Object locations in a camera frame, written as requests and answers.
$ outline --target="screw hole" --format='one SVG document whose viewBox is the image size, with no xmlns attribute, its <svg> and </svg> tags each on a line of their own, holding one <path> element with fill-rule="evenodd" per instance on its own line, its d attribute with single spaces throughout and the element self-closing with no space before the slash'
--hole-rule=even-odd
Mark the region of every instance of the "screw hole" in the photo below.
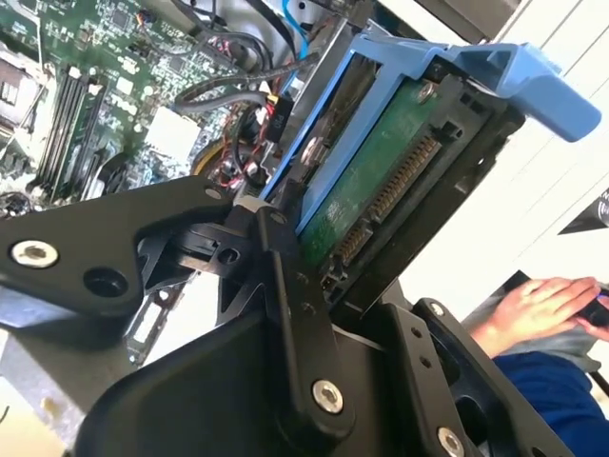
<svg viewBox="0 0 609 457">
<path fill-rule="evenodd" d="M 431 362 L 429 362 L 428 359 L 426 359 L 425 357 L 421 356 L 421 357 L 419 357 L 419 360 L 421 361 L 422 365 L 425 368 L 431 368 Z"/>
<path fill-rule="evenodd" d="M 220 200 L 220 199 L 222 199 L 222 193 L 220 193 L 218 190 L 216 190 L 214 188 L 207 188 L 206 189 L 206 195 L 208 197 L 213 198 L 214 200 Z"/>
<path fill-rule="evenodd" d="M 239 259 L 239 251 L 233 248 L 227 248 L 218 254 L 218 262 L 223 265 L 230 265 Z"/>
<path fill-rule="evenodd" d="M 85 287 L 103 298 L 117 298 L 128 290 L 128 282 L 116 269 L 108 267 L 92 268 L 83 276 Z"/>
<path fill-rule="evenodd" d="M 275 221 L 277 224 L 285 224 L 287 219 L 280 212 L 271 212 L 270 218 Z"/>
</svg>

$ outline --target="white wall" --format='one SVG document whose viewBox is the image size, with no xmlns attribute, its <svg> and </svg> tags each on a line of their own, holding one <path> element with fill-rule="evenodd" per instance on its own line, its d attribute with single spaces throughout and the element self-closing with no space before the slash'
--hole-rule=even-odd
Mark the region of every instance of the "white wall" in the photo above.
<svg viewBox="0 0 609 457">
<path fill-rule="evenodd" d="M 530 0 L 500 33 L 529 42 L 564 78 L 609 112 L 609 2 Z M 498 164 L 404 272 L 406 298 L 434 297 L 465 317 L 509 277 L 532 247 L 554 237 L 609 188 L 609 116 L 568 144 L 529 120 Z"/>
</svg>

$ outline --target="green circuit board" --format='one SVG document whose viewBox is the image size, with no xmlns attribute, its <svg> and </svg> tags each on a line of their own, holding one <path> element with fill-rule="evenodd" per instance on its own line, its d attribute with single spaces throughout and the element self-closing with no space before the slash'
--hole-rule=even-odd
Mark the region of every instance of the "green circuit board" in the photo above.
<svg viewBox="0 0 609 457">
<path fill-rule="evenodd" d="M 418 98 L 424 85 L 424 81 L 406 80 L 398 89 L 351 163 L 304 228 L 300 242 L 310 265 L 319 267 L 330 253 L 341 248 L 341 244 L 353 245 L 343 249 L 345 257 L 352 255 L 359 247 L 357 245 L 366 241 L 365 230 L 354 229 L 363 211 L 370 209 L 375 198 L 399 198 L 400 180 L 407 180 L 409 176 L 407 169 L 398 177 L 395 173 L 401 172 L 400 166 L 420 164 L 418 160 L 413 164 L 408 163 L 408 155 L 413 146 L 417 146 L 413 145 L 415 135 L 440 101 L 440 97 L 434 94 L 421 104 Z M 383 196 L 385 186 L 387 183 L 392 185 L 392 180 L 396 182 L 389 194 Z M 390 204 L 383 205 L 383 202 L 377 207 L 382 207 L 377 209 L 378 212 L 392 208 Z"/>
<path fill-rule="evenodd" d="M 193 83 L 230 73 L 228 66 L 202 52 L 182 58 L 152 49 L 138 29 L 138 1 L 19 0 L 21 11 L 11 5 L 16 1 L 0 0 L 0 41 L 37 60 L 40 36 L 45 63 L 56 69 L 72 65 L 105 86 L 94 130 L 96 144 L 141 153 L 159 107 L 170 106 L 175 95 Z M 39 18 L 40 33 L 23 9 Z M 161 17 L 148 29 L 151 39 L 165 50 L 188 50 L 194 42 Z M 219 109 L 198 119 L 202 131 L 196 149 L 219 136 L 226 115 Z"/>
</svg>

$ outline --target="blue plastic bracket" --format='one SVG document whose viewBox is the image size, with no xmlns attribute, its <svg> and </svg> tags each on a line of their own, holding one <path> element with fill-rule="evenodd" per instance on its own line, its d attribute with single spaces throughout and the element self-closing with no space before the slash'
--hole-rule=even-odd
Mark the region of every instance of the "blue plastic bracket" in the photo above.
<svg viewBox="0 0 609 457">
<path fill-rule="evenodd" d="M 323 96 L 304 122 L 275 176 L 263 190 L 262 198 L 268 198 L 282 178 L 356 53 L 378 62 L 382 67 L 332 154 L 311 181 L 303 200 L 301 222 L 296 229 L 298 234 L 341 177 L 404 77 L 421 79 L 436 57 L 453 63 L 497 97 L 507 100 L 523 114 L 536 118 L 566 141 L 578 141 L 600 122 L 600 111 L 570 88 L 559 77 L 559 70 L 530 45 L 449 47 L 417 40 L 361 34 L 353 40 Z"/>
</svg>

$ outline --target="computer motherboard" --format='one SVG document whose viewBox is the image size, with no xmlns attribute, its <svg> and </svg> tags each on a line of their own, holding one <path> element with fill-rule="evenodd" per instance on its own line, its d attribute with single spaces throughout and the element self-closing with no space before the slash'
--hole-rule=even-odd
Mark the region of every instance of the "computer motherboard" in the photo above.
<svg viewBox="0 0 609 457">
<path fill-rule="evenodd" d="M 51 80 L 50 127 L 29 184 L 50 204 L 84 199 L 91 174 L 113 158 L 126 167 L 125 189 L 188 174 L 192 157 L 225 124 L 226 109 L 195 119 L 170 109 L 186 87 L 233 72 L 223 44 L 170 55 L 195 40 L 139 1 L 0 0 L 0 42 Z"/>
</svg>

